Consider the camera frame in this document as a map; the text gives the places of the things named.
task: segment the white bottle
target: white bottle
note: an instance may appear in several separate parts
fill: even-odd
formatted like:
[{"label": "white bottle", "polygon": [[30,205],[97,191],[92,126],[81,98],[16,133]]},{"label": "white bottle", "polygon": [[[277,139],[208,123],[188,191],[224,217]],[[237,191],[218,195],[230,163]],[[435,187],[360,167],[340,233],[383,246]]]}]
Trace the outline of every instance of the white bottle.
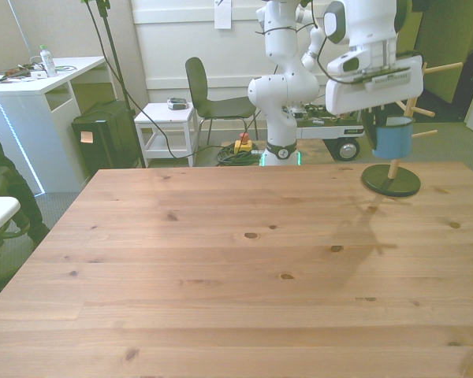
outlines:
[{"label": "white bottle", "polygon": [[49,77],[57,76],[58,73],[56,72],[56,66],[53,62],[53,56],[50,54],[49,51],[46,50],[46,47],[44,45],[41,45],[40,48],[42,49],[42,51],[40,51],[40,57],[42,58],[42,61],[44,63],[47,75]]}]

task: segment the black pole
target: black pole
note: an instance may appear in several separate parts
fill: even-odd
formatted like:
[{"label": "black pole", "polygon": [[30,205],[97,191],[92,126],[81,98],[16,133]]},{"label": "black pole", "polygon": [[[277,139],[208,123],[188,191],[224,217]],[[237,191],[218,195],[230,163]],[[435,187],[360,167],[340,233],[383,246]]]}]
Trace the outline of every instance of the black pole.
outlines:
[{"label": "black pole", "polygon": [[143,159],[142,155],[142,148],[140,147],[139,136],[135,127],[135,120],[133,119],[133,116],[135,115],[135,110],[133,110],[132,107],[129,105],[128,92],[125,90],[125,81],[123,79],[123,73],[121,71],[121,66],[119,65],[119,59],[117,59],[116,46],[114,45],[114,39],[112,38],[112,32],[110,31],[109,21],[107,20],[107,9],[110,9],[110,2],[109,0],[96,0],[96,4],[98,6],[100,17],[103,19],[103,23],[105,24],[107,37],[109,38],[110,49],[112,50],[112,56],[114,57],[114,62],[116,64],[117,79],[119,80],[119,84],[121,85],[123,96],[125,98],[126,110],[128,112],[128,118],[130,119],[132,125],[133,136],[135,136],[135,142],[136,145],[139,147],[140,151],[140,163],[142,164],[142,168],[146,168],[145,160]]}]

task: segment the person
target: person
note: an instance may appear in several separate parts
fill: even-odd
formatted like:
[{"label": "person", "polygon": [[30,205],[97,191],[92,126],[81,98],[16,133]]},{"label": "person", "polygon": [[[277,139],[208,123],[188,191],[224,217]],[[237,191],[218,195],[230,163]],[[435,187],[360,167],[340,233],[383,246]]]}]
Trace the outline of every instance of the person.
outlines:
[{"label": "person", "polygon": [[49,233],[50,229],[43,223],[42,213],[40,212],[32,190],[24,177],[17,171],[14,163],[7,158],[3,151],[2,144],[0,143],[0,167],[1,166],[7,167],[12,172],[12,175],[9,177],[8,192],[19,201],[23,214],[30,221],[28,236],[33,240],[35,246],[38,246]]}]

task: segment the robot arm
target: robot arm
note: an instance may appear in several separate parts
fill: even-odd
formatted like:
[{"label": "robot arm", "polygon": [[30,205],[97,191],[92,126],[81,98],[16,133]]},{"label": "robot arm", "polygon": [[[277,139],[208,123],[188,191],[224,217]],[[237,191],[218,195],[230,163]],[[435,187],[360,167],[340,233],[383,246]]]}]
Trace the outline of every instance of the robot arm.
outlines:
[{"label": "robot arm", "polygon": [[422,59],[396,59],[397,33],[411,0],[337,0],[325,14],[327,38],[349,52],[328,64],[326,107],[340,114],[418,97]]},{"label": "robot arm", "polygon": [[296,8],[296,22],[305,25],[305,28],[310,34],[311,43],[307,52],[301,58],[301,62],[308,71],[312,71],[315,67],[318,52],[321,50],[322,41],[326,36],[321,28],[315,27],[315,20],[312,12],[302,6]]},{"label": "robot arm", "polygon": [[[265,35],[266,56],[283,73],[251,81],[248,97],[266,117],[265,164],[296,164],[296,120],[283,107],[300,108],[316,99],[319,85],[311,70],[326,39],[320,28],[309,25],[314,18],[304,7],[312,0],[265,1],[266,6],[257,15]],[[349,49],[328,65],[326,108],[330,113],[349,113],[422,93],[422,59],[396,59],[397,33],[411,3],[336,0],[328,6],[324,15],[326,38],[333,43],[348,43]],[[297,22],[308,25],[311,33],[311,45],[301,59]]]}]

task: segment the black round base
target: black round base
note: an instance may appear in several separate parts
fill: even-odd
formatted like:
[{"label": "black round base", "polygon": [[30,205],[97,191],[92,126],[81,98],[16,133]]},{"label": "black round base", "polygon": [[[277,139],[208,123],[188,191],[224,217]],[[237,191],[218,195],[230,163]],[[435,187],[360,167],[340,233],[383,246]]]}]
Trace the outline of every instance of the black round base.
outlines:
[{"label": "black round base", "polygon": [[370,190],[387,197],[411,197],[416,195],[420,189],[420,179],[413,172],[405,168],[397,170],[396,179],[391,180],[389,174],[390,165],[372,165],[364,170],[361,181]]}]

